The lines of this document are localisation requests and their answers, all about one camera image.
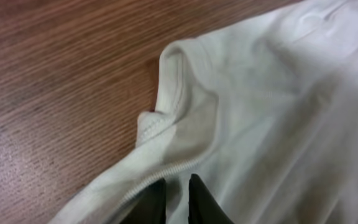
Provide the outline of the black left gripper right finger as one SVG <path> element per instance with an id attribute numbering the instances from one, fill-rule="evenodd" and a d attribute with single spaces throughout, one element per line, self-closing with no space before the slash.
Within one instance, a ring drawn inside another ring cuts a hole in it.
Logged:
<path id="1" fill-rule="evenodd" d="M 197 174 L 189 181 L 188 205 L 189 224 L 233 224 Z"/>

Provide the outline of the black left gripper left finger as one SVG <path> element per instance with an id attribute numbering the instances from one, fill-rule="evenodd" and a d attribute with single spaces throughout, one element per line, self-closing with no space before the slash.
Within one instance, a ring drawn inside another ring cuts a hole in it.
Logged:
<path id="1" fill-rule="evenodd" d="M 166 224 L 166 191 L 165 179 L 149 185 L 120 224 Z"/>

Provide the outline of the white and tan t-shirt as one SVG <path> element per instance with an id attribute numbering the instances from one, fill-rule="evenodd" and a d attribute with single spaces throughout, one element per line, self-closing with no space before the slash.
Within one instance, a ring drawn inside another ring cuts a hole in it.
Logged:
<path id="1" fill-rule="evenodd" d="M 119 223 L 165 179 L 166 221 L 186 223 L 192 174 L 234 223 L 358 223 L 358 1 L 172 42 L 134 150 L 53 222 Z"/>

